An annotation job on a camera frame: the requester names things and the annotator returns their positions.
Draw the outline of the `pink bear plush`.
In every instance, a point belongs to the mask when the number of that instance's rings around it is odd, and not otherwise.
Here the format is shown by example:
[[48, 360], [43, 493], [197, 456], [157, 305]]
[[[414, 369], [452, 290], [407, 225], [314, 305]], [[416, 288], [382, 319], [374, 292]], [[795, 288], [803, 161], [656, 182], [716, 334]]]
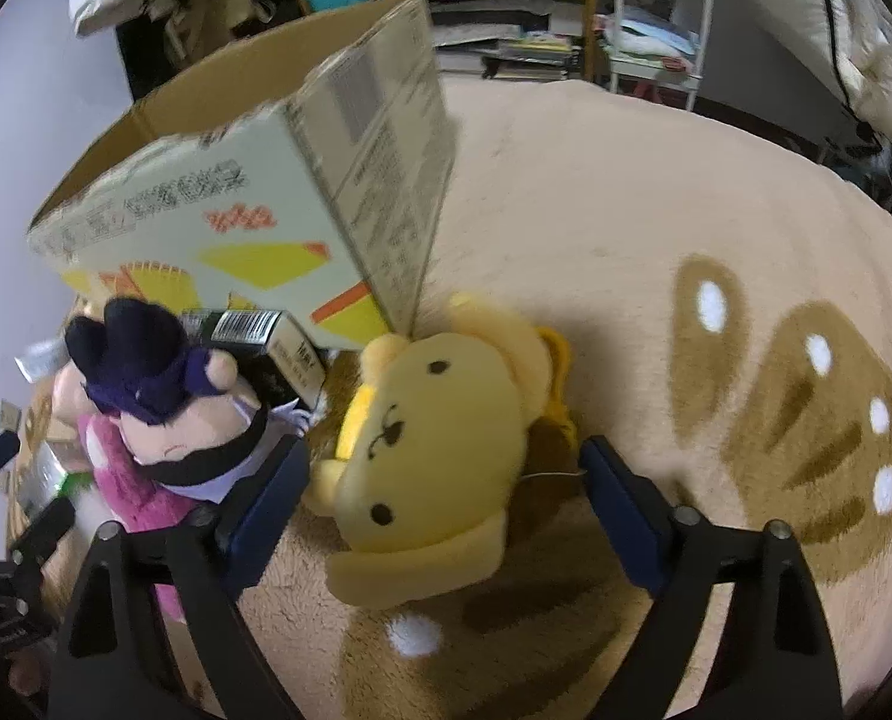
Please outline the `pink bear plush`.
[[67, 362], [53, 378], [52, 416], [76, 426], [93, 466], [94, 483], [128, 533], [174, 527], [197, 507], [195, 500], [171, 493], [140, 475], [121, 429], [88, 398], [85, 378], [73, 362]]

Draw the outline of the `purple-haired doll plush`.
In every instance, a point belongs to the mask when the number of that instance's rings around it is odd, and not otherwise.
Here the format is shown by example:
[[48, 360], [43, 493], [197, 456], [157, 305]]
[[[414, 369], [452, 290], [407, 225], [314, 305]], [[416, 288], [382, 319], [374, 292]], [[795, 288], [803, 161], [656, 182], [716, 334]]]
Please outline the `purple-haired doll plush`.
[[221, 502], [279, 440], [308, 431], [311, 411], [291, 385], [262, 394], [229, 349], [190, 338], [157, 302], [111, 299], [99, 320], [70, 321], [65, 346], [83, 395], [155, 491]]

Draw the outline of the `yellow bear plush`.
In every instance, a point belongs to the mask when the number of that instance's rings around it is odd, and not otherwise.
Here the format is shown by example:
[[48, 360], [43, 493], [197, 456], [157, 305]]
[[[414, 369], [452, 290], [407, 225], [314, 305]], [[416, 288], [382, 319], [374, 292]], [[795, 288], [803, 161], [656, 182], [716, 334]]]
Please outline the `yellow bear plush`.
[[311, 466], [302, 502], [345, 543], [325, 566], [345, 605], [483, 582], [581, 491], [566, 338], [471, 294], [447, 318], [436, 335], [368, 343], [335, 454]]

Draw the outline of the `small dark printed carton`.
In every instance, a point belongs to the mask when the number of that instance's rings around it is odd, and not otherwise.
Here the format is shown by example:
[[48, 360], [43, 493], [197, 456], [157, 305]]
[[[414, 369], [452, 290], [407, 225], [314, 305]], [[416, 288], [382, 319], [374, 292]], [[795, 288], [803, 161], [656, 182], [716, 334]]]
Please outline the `small dark printed carton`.
[[179, 322], [194, 343], [228, 351], [265, 405], [316, 408], [327, 371], [288, 312], [195, 309], [182, 312]]

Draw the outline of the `beige patterned blanket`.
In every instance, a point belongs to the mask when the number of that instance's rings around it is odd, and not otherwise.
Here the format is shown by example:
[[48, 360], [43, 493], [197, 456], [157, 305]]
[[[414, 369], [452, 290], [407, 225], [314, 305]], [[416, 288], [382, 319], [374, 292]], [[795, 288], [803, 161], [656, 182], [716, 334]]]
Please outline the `beige patterned blanket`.
[[[454, 149], [420, 320], [459, 286], [576, 353], [582, 427], [725, 525], [805, 538], [844, 707], [892, 686], [892, 216], [828, 169], [581, 82], [452, 80]], [[646, 614], [589, 507], [498, 577], [402, 613], [324, 585], [291, 523], [245, 619], [311, 718], [574, 718]]]

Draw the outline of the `printed cardboard box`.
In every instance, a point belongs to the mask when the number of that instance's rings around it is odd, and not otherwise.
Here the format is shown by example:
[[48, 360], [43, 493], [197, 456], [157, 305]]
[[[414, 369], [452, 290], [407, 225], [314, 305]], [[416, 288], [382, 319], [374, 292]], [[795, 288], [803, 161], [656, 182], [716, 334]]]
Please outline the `printed cardboard box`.
[[290, 314], [316, 346], [409, 333], [455, 158], [426, 0], [322, 11], [138, 101], [32, 218], [90, 301]]

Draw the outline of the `stack of books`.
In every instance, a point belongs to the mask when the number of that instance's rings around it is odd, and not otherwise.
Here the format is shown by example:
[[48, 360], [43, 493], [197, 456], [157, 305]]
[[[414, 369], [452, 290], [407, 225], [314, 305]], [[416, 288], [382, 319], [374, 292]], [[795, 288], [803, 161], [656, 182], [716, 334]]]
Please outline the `stack of books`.
[[566, 0], [434, 0], [437, 70], [485, 80], [579, 78], [584, 7]]

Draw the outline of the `wooden bookshelf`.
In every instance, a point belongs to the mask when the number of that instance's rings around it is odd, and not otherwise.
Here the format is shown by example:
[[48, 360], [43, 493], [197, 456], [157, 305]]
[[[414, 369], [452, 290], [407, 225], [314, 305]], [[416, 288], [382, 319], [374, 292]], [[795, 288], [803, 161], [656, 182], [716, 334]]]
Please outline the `wooden bookshelf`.
[[428, 0], [439, 68], [485, 78], [596, 78], [597, 0]]

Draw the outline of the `white rolling cart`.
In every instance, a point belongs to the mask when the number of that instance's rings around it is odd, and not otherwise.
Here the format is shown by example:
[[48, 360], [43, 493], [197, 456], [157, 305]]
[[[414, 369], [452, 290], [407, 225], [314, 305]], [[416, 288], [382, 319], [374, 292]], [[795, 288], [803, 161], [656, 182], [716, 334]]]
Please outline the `white rolling cart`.
[[713, 10], [714, 0], [612, 0], [602, 28], [608, 91], [692, 112]]

